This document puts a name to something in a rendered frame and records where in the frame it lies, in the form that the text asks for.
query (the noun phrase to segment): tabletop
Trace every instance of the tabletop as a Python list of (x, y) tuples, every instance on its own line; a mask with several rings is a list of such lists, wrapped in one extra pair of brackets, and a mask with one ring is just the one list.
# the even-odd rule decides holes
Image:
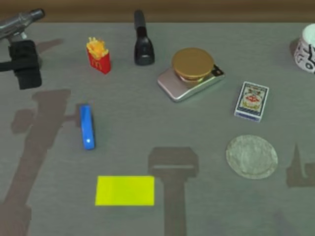
[[(0, 197), (14, 203), (2, 204), (0, 221), (9, 224), (3, 216), (17, 214), (19, 204), (31, 209), (24, 224), (30, 236), (312, 235), (315, 181), (304, 166), (315, 171), (315, 77), (292, 58), (305, 25), (147, 24), (156, 62), (143, 67), (133, 61), (133, 24), (30, 26), (26, 33), (43, 60), (43, 85), (19, 90), (12, 72), (0, 75)], [(107, 75), (89, 65), (85, 46), (93, 36), (110, 51)], [(9, 60), (7, 46), (3, 40), (0, 61)], [(185, 47), (210, 52), (226, 76), (174, 103), (157, 77)], [(244, 81), (270, 88), (261, 123), (233, 115)], [(93, 107), (92, 151), (83, 149), (76, 122), (65, 119), (75, 117), (81, 103)], [(275, 148), (279, 164), (269, 178), (245, 179), (229, 167), (226, 147), (243, 134)], [(194, 153), (199, 166), (185, 182), (186, 225), (168, 218), (183, 231), (164, 231), (167, 199), (159, 178), (152, 207), (95, 206), (98, 176), (148, 175), (150, 153), (173, 148)]]

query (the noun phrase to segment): white circle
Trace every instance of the white circle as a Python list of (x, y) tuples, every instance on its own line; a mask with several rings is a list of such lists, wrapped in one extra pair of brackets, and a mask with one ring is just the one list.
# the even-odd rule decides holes
[(254, 135), (233, 139), (227, 146), (226, 159), (237, 174), (250, 179), (267, 178), (278, 166), (277, 153), (272, 145)]
[(306, 26), (303, 30), (302, 37), (307, 44), (315, 46), (315, 24)]

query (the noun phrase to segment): playing card box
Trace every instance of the playing card box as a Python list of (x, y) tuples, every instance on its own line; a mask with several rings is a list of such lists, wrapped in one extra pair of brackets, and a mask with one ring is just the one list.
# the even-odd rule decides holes
[(234, 115), (260, 122), (264, 113), (269, 88), (250, 82), (244, 82)]

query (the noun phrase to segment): blue box cutter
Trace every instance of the blue box cutter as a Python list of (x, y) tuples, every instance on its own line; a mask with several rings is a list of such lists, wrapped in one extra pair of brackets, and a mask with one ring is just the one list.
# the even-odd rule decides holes
[(95, 148), (94, 131), (92, 112), (90, 105), (80, 106), (80, 117), (81, 117), (81, 131), (83, 147), (85, 150), (92, 150)]

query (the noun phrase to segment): cup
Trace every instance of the cup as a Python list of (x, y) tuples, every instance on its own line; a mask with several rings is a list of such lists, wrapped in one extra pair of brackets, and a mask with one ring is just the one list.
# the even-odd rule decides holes
[(302, 70), (315, 74), (315, 24), (304, 28), (294, 52), (294, 60)]

